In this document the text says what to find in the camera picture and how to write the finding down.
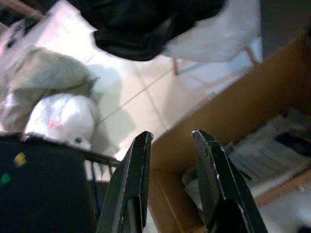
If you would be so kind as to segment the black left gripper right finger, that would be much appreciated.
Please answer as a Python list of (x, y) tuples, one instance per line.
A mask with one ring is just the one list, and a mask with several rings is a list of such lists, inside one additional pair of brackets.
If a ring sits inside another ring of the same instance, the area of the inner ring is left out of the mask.
[(204, 224), (209, 233), (265, 233), (266, 226), (240, 171), (219, 141), (192, 132)]

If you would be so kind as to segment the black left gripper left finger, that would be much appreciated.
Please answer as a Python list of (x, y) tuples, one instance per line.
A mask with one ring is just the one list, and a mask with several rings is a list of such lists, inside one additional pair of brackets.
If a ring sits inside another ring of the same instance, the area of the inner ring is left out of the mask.
[(141, 233), (146, 226), (153, 135), (135, 137), (114, 171), (105, 195), (96, 232)]

